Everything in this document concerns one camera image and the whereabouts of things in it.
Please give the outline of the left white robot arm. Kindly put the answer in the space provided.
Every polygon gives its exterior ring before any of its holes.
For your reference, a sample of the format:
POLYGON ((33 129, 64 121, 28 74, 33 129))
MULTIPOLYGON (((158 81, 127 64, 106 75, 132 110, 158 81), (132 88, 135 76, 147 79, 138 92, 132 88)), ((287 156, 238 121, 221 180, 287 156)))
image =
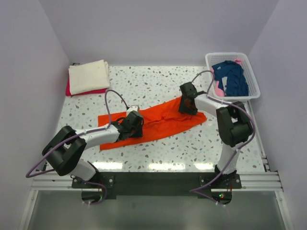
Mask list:
POLYGON ((65 126, 46 145, 42 155, 59 176, 79 177, 87 187, 94 188, 99 184, 98 169, 81 159, 83 152, 102 144, 142 137, 143 123, 143 116, 131 111, 123 119, 100 128, 77 130, 65 126))

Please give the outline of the orange t shirt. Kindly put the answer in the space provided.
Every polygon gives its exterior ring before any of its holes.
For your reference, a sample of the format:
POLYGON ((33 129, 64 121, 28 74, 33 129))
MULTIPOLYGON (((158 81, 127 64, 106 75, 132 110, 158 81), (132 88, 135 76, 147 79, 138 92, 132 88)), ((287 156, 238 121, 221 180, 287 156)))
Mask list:
POLYGON ((100 145, 100 150, 110 150, 160 140, 206 122, 207 117, 204 113, 198 112, 196 115, 182 114, 178 111, 179 105, 180 98, 178 97, 171 101, 140 110, 140 114, 144 118, 143 137, 102 144, 100 145))

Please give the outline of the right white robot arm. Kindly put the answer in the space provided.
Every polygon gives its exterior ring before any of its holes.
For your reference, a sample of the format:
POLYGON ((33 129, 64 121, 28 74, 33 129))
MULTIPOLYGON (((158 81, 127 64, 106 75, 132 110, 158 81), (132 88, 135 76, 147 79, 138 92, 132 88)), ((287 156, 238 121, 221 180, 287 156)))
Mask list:
POLYGON ((238 152, 255 137, 254 121, 240 101, 222 102, 204 91, 198 92, 192 82, 182 84, 180 90, 180 113, 196 115, 201 111, 216 117, 223 146, 213 181, 217 187, 225 188, 231 182, 229 174, 236 171, 238 152))

